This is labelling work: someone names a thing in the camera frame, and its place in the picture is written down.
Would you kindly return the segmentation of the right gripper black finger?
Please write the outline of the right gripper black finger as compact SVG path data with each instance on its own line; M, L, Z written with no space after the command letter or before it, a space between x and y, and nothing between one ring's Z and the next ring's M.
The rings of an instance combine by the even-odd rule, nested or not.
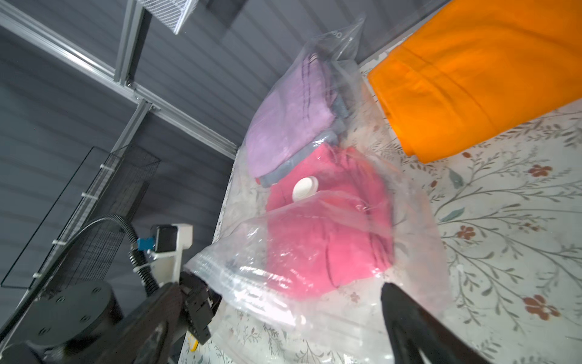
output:
M380 299L395 363L488 362L397 285L384 284Z

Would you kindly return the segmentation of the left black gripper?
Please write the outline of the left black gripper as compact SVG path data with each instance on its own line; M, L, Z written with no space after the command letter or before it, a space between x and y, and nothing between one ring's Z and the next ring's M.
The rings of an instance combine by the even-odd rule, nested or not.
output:
M188 332L200 344L210 340L209 325L218 312L222 296L214 292L202 279L191 272L180 273L183 297L183 317Z

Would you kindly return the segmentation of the clear plastic vacuum bag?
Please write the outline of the clear plastic vacuum bag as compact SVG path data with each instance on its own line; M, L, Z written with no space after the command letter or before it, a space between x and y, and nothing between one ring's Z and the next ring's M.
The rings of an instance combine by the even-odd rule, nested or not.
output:
M429 198L356 64L365 19L310 39L256 110L222 229L186 267L222 296L215 344L243 362L393 361L380 298L450 305Z

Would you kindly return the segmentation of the orange trousers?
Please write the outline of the orange trousers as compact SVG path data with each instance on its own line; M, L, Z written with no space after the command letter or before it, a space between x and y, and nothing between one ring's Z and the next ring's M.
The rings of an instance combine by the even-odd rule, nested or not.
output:
M403 151L454 156L581 97L579 1L452 1L368 81Z

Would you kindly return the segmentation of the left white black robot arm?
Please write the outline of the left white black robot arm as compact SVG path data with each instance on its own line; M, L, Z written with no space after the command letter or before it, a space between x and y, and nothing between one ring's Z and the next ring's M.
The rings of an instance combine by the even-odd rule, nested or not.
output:
M1 351L3 363L167 363L174 343L211 333L221 296L182 272L124 315L112 286L90 281L34 302Z

